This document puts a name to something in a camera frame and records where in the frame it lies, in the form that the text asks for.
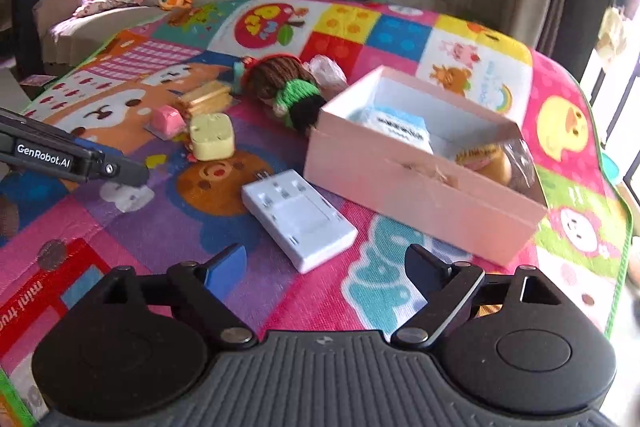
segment doll's brown hair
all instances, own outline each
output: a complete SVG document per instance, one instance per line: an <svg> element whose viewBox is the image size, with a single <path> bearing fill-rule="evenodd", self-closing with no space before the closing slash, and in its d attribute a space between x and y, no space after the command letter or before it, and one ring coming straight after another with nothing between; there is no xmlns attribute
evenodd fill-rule
<svg viewBox="0 0 640 427"><path fill-rule="evenodd" d="M303 68L297 57L275 55L247 67L246 89L261 100L271 100L287 82L296 78L317 85L314 76Z"/></svg>

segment ribbed gray surface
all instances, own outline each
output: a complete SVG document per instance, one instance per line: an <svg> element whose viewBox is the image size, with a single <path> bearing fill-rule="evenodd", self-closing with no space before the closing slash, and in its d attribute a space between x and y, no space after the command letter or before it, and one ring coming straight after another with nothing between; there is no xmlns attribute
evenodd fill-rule
<svg viewBox="0 0 640 427"><path fill-rule="evenodd" d="M45 427L91 427L57 412ZM459 397L430 357L398 351L376 332L270 333L220 357L206 381L166 410L113 427L612 427L597 412L517 420Z"/></svg>

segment pink cube toy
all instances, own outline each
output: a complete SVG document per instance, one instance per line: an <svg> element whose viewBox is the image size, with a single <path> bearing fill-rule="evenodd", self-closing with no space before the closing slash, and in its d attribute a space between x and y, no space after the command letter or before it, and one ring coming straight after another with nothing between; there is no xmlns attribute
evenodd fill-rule
<svg viewBox="0 0 640 427"><path fill-rule="evenodd" d="M150 131L164 140L172 139L186 128L180 112L170 105L156 107L151 113Z"/></svg>

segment pink checkered pattern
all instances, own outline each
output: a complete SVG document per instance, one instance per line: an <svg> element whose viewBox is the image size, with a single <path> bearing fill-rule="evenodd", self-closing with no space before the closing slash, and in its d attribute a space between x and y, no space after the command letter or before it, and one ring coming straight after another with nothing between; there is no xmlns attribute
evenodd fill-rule
<svg viewBox="0 0 640 427"><path fill-rule="evenodd" d="M89 66L87 70L114 80L133 80L143 74L164 70L201 52L201 50L168 42L147 41L125 54L110 57L95 66Z"/></svg>

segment yellow duck print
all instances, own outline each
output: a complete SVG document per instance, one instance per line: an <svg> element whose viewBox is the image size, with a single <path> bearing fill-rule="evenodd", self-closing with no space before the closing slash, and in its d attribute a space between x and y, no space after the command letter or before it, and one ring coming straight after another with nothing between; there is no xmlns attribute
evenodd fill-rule
<svg viewBox="0 0 640 427"><path fill-rule="evenodd" d="M563 150L581 152L588 140L587 119L576 105L560 96L545 100L538 114L538 141L549 157L559 162Z"/></svg>

